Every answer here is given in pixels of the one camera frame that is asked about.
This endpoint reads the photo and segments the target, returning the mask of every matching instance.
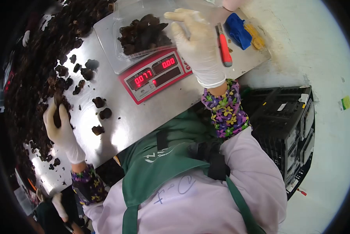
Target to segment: scale price display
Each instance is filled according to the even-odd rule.
[[[161,61],[154,64],[153,70],[156,74],[159,74],[169,68],[172,68],[176,64],[177,60],[175,59],[175,55],[170,55],[167,58],[164,58]]]

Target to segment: black strap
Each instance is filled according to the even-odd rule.
[[[225,181],[230,176],[230,167],[224,162],[224,155],[219,153],[220,142],[201,142],[190,144],[188,151],[191,158],[210,163],[207,176],[214,180]]]
[[[161,130],[157,132],[157,149],[165,149],[168,148],[168,142],[167,142],[167,132],[164,130]]]

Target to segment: red led digits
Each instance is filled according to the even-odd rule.
[[[175,59],[170,58],[162,63],[163,68],[167,68],[168,66],[171,66],[172,64],[175,64]]]
[[[144,72],[141,76],[137,77],[134,79],[136,84],[140,84],[141,82],[147,81],[149,76],[153,76],[153,74],[151,73],[150,70],[147,70],[146,72]]]

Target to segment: gloved hand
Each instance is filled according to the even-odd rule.
[[[58,129],[54,124],[56,105],[52,99],[49,102],[50,106],[43,114],[43,122],[45,123],[47,136],[52,142],[60,146],[66,152],[67,157],[72,164],[78,164],[85,161],[85,153],[76,141],[64,105],[60,104],[59,106],[61,127]]]
[[[54,195],[51,202],[53,203],[56,211],[58,212],[60,218],[68,218],[67,213],[65,212],[65,209],[62,205],[62,195],[61,193],[57,193]]]
[[[164,17],[184,22],[191,33],[188,39],[178,23],[171,24],[177,50],[191,66],[200,85],[208,89],[222,85],[225,74],[222,72],[222,61],[217,56],[216,38],[210,23],[200,12],[182,8],[166,12]]]
[[[28,44],[30,34],[31,34],[31,31],[29,31],[29,30],[24,33],[24,36],[23,36],[23,46],[24,47],[26,47]]]

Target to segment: pile of black fungus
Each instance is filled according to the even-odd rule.
[[[121,27],[118,37],[126,55],[138,53],[156,47],[172,44],[171,40],[163,32],[168,23],[159,23],[159,18],[152,14],[145,15],[139,21],[135,19],[129,26]]]
[[[48,107],[44,103],[55,92],[69,111],[70,104],[62,95],[69,83],[59,76],[66,75],[63,66],[54,70],[57,59],[66,60],[74,48],[79,48],[93,25],[111,13],[109,4],[116,0],[68,0],[62,11],[49,20],[44,31],[31,32],[28,46],[23,48],[18,70],[5,96],[5,121],[9,126],[20,171],[36,181],[34,166],[23,143],[38,149],[42,161],[50,161],[52,142],[47,137],[42,115]]]

